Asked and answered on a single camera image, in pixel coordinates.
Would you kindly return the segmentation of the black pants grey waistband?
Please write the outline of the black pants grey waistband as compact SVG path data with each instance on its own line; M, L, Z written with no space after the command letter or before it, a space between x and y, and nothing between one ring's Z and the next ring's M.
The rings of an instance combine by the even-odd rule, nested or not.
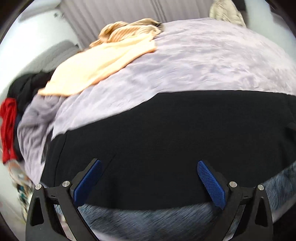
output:
M272 212L295 195L295 97L256 91L160 93L58 135L42 175L60 185L97 158L103 171L80 212L124 240L200 240L217 216L197 163L242 187L263 184Z

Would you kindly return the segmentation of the colourful patterned bag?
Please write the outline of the colourful patterned bag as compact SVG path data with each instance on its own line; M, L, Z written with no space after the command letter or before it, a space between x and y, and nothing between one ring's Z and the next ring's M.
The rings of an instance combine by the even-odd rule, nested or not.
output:
M24 221L27 221L31 198L34 192L34 185L26 175L24 169L16 160L8 163L9 175L18 192L18 199L21 204L21 213Z

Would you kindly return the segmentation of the red garment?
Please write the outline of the red garment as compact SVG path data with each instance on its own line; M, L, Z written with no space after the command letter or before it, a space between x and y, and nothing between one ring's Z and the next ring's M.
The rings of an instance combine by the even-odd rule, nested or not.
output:
M15 121L17 105L14 98L6 98L1 104L1 143L3 146L3 163L17 159L14 149Z

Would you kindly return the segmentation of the black clothes pile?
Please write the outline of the black clothes pile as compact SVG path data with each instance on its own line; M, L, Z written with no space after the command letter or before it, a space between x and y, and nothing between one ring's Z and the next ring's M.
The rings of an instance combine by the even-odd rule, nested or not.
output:
M44 88L51 79L54 70L50 72L27 73L16 78L10 85L7 97L16 100L17 111L23 114L37 94L38 90Z

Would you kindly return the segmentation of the peach cloth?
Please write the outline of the peach cloth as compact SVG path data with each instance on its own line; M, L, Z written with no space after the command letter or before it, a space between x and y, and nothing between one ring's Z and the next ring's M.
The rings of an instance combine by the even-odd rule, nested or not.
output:
M136 58L157 49L151 33L120 42L103 43L78 53L54 71L39 95L71 96L118 72Z

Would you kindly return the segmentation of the grey headboard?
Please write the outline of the grey headboard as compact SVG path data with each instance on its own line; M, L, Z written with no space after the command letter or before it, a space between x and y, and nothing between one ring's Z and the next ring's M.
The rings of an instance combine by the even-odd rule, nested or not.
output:
M38 55L25 68L24 72L49 72L56 69L58 65L79 52L80 48L76 44L66 40L53 45L46 51Z

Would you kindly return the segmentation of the lavender fleece bed blanket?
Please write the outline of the lavender fleece bed blanket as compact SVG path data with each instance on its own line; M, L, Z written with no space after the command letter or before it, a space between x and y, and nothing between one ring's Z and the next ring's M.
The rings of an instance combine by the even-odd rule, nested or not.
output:
M157 49L71 96L36 95L18 125L25 172L38 183L58 135L124 113L160 93L256 91L295 97L295 62L243 27L213 19L175 21Z

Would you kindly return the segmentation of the tan striped garment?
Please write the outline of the tan striped garment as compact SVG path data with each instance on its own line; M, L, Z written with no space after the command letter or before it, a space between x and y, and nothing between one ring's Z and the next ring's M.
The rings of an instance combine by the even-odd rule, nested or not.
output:
M144 18L132 23L117 21L106 25L99 33L98 39L90 43L89 48L93 48L103 43L120 42L140 34L152 33L153 36L157 36L163 31L163 23L151 18Z

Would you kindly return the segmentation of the grey curtain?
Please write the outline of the grey curtain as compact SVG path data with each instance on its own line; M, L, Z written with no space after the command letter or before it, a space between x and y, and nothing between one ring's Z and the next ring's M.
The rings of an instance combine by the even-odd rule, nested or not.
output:
M69 21L82 47L95 41L103 27L152 18L162 23L206 18L212 1L62 1L59 9Z

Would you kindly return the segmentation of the beige puffer jacket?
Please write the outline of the beige puffer jacket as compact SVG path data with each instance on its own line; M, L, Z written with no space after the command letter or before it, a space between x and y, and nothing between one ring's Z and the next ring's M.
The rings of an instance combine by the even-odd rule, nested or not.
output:
M209 17L246 28L243 16L232 0L213 1L209 10Z

